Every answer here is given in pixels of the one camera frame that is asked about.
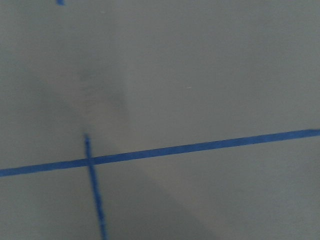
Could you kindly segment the brown paper table cover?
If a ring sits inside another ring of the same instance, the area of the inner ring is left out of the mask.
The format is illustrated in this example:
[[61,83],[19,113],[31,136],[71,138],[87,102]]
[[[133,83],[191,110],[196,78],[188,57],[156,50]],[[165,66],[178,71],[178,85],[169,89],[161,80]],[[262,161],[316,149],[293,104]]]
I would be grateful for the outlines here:
[[[0,167],[320,126],[317,0],[3,0]],[[111,240],[317,240],[320,138],[100,164]]]

